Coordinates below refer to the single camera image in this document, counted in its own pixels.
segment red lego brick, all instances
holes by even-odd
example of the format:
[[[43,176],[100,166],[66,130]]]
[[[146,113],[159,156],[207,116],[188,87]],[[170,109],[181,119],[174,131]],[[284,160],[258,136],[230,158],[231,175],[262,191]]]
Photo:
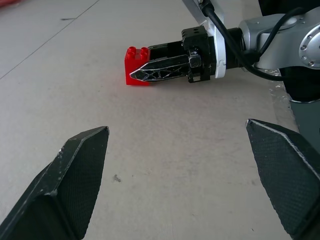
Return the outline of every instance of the red lego brick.
[[[130,77],[130,73],[142,67],[149,58],[150,51],[146,47],[136,49],[134,46],[131,46],[128,48],[124,57],[125,82],[127,85],[149,86],[150,83],[147,81],[139,81]]]

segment dark spot on floor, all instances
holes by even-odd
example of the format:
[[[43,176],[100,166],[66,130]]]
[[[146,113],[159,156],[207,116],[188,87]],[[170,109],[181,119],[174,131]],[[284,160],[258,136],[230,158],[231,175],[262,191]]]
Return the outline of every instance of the dark spot on floor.
[[[121,183],[121,179],[118,177],[117,174],[115,174],[115,175],[113,176],[113,181],[116,181],[116,182],[118,182],[118,183]]]
[[[75,20],[75,17],[69,17],[69,18],[60,18],[61,21],[67,21],[67,20]]]
[[[251,184],[252,184],[253,186],[258,186],[258,185],[260,185],[260,179],[257,178],[257,179],[251,180]]]

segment floor seam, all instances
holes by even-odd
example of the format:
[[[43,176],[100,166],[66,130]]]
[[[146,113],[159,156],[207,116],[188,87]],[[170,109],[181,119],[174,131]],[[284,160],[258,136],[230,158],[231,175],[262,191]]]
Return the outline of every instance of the floor seam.
[[[5,76],[7,76],[9,73],[11,73],[16,67],[18,67],[20,64],[22,64],[26,59],[28,59],[31,55],[33,55],[36,51],[38,51],[40,48],[42,48],[46,43],[48,43],[51,39],[53,39],[55,36],[57,36],[59,33],[61,33],[66,27],[68,27],[70,24],[72,24],[75,20],[77,20],[82,14],[84,14],[86,11],[88,11],[90,8],[92,8],[97,2],[100,0],[95,1],[91,6],[89,6],[86,10],[84,10],[79,16],[72,19],[71,22],[69,22],[66,26],[64,26],[61,30],[59,30],[56,34],[54,34],[52,37],[50,37],[47,41],[45,41],[41,46],[39,46],[36,50],[34,50],[32,53],[30,53],[26,58],[24,58],[21,62],[19,62],[16,66],[14,66],[11,70],[9,70],[5,75],[0,77],[0,80],[3,79]]]

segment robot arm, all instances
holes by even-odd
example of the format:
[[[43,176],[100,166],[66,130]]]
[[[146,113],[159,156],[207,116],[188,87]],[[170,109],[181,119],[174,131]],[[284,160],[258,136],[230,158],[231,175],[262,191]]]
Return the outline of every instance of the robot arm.
[[[320,69],[320,7],[307,13],[295,9],[286,15],[243,20],[238,28],[227,30],[216,0],[183,2],[200,26],[184,29],[181,41],[150,46],[147,61],[129,73],[132,79],[158,82],[188,76],[194,83],[210,80],[211,75],[222,78],[227,69],[245,67],[259,77],[283,81],[285,77],[259,69]]]

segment gray floor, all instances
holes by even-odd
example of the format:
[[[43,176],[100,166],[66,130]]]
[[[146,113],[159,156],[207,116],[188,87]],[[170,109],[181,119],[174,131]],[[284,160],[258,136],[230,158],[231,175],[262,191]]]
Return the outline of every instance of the gray floor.
[[[85,239],[289,240],[245,130],[248,118],[279,123],[270,83],[235,69],[200,84],[126,86],[127,47],[180,40],[197,23],[180,0],[94,3],[0,10],[0,221],[69,137],[108,125]],[[260,14],[255,0],[222,6],[228,28]]]

